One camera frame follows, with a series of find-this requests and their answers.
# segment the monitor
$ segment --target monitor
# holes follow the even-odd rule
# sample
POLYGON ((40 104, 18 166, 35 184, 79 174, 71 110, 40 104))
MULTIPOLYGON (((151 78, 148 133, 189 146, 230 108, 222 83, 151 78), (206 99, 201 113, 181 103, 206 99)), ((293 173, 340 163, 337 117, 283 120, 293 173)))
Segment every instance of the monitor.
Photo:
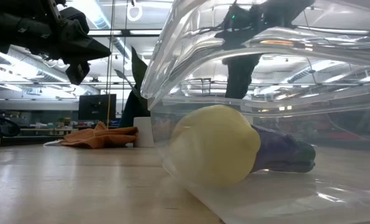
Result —
POLYGON ((80 96, 80 105, 78 106, 78 120, 100 120, 108 119, 110 96, 109 119, 116 119, 116 98, 112 95, 90 95, 80 96))

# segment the white cup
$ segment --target white cup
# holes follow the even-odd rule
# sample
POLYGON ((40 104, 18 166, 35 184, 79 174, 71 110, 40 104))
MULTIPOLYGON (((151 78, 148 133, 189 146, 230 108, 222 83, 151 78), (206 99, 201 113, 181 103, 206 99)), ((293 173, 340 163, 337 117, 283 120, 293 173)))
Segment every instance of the white cup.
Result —
POLYGON ((134 127, 139 130, 134 147, 154 147, 151 118, 134 118, 134 127))

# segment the purple object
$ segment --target purple object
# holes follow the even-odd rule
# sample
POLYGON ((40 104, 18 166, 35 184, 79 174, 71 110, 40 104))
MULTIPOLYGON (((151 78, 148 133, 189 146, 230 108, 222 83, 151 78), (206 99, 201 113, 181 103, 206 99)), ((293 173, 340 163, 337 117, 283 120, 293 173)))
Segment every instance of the purple object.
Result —
POLYGON ((261 137, 261 148, 251 172, 269 169, 281 172, 309 172, 315 166, 312 145, 296 141, 289 134, 252 125, 261 137))

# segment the transparent plastic container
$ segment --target transparent plastic container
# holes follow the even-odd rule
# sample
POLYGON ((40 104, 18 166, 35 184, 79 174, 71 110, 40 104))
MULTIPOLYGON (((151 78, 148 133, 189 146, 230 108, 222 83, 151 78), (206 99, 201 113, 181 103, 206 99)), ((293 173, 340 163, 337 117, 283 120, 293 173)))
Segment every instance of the transparent plastic container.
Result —
POLYGON ((370 223, 370 0, 175 1, 142 95, 165 169, 225 223, 370 223), (172 133, 211 105, 313 146, 315 167, 192 182, 172 133))

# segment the yellow soft object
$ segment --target yellow soft object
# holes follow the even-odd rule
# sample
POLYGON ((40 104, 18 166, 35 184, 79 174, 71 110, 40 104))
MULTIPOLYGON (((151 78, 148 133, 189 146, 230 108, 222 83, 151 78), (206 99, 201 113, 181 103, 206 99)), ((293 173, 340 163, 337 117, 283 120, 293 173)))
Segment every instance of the yellow soft object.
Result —
POLYGON ((170 142, 172 162, 187 180, 209 187, 242 181, 261 146, 258 133, 235 109, 207 106, 183 117, 170 142))

